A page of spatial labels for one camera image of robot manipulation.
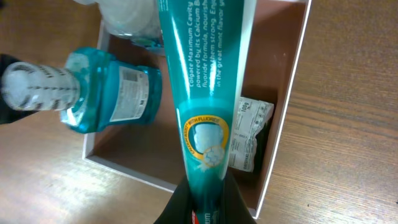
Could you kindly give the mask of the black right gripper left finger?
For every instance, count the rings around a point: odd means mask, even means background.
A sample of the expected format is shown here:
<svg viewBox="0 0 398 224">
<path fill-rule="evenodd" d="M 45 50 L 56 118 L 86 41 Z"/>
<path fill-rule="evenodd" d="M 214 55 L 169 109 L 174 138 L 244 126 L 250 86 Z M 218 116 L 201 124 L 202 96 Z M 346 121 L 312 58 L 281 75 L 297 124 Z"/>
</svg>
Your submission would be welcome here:
<svg viewBox="0 0 398 224">
<path fill-rule="evenodd" d="M 184 177 L 154 224 L 192 224 L 192 211 L 193 198 Z"/>
</svg>

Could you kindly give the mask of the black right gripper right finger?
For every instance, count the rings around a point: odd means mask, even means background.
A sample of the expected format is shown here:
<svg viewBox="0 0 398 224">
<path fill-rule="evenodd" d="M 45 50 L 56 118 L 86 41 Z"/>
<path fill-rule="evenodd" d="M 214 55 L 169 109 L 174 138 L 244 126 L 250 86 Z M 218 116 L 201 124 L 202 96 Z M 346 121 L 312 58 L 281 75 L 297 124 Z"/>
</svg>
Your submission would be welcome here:
<svg viewBox="0 0 398 224">
<path fill-rule="evenodd" d="M 223 181 L 219 219 L 220 224 L 256 224 L 233 175 L 229 172 Z"/>
</svg>

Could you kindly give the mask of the green Dettol soap pack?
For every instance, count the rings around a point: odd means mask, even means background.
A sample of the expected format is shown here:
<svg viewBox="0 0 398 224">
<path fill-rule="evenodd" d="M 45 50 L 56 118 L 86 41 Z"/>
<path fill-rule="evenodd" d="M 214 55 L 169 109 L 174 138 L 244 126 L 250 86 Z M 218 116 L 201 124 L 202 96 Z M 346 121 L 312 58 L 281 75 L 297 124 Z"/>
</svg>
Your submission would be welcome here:
<svg viewBox="0 0 398 224">
<path fill-rule="evenodd" d="M 272 103 L 240 97 L 229 153 L 231 168 L 255 174 L 260 171 L 273 112 Z"/>
</svg>

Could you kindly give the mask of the blue mouthwash bottle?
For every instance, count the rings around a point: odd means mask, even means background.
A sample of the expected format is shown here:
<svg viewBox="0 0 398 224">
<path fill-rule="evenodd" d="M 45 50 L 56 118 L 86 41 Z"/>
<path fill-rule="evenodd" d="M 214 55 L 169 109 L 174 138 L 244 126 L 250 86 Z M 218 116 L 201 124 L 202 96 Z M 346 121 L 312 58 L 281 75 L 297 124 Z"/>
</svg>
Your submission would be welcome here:
<svg viewBox="0 0 398 224">
<path fill-rule="evenodd" d="M 161 96 L 158 68 L 125 63 L 96 48 L 74 50 L 64 67 L 1 55 L 1 124 L 39 111 L 58 111 L 60 121 L 81 134 L 112 125 L 148 124 Z"/>
</svg>

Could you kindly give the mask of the teal toothpaste tube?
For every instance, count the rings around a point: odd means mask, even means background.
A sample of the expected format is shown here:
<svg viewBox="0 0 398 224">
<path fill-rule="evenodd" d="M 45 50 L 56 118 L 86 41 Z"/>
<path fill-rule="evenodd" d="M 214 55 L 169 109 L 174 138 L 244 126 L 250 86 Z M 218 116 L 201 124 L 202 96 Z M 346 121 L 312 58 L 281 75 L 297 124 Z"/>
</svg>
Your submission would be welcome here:
<svg viewBox="0 0 398 224">
<path fill-rule="evenodd" d="M 193 211 L 219 223 L 256 2 L 157 4 Z"/>
</svg>

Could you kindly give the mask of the purple foam soap pump bottle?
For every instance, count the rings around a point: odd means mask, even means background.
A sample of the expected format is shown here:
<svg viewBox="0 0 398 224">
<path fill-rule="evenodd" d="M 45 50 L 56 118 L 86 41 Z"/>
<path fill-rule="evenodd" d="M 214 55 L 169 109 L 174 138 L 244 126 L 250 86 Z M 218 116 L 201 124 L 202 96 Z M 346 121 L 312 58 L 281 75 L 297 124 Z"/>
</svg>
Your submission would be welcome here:
<svg viewBox="0 0 398 224">
<path fill-rule="evenodd" d="M 155 54 L 165 55 L 156 0 L 75 0 L 97 4 L 106 30 Z"/>
</svg>

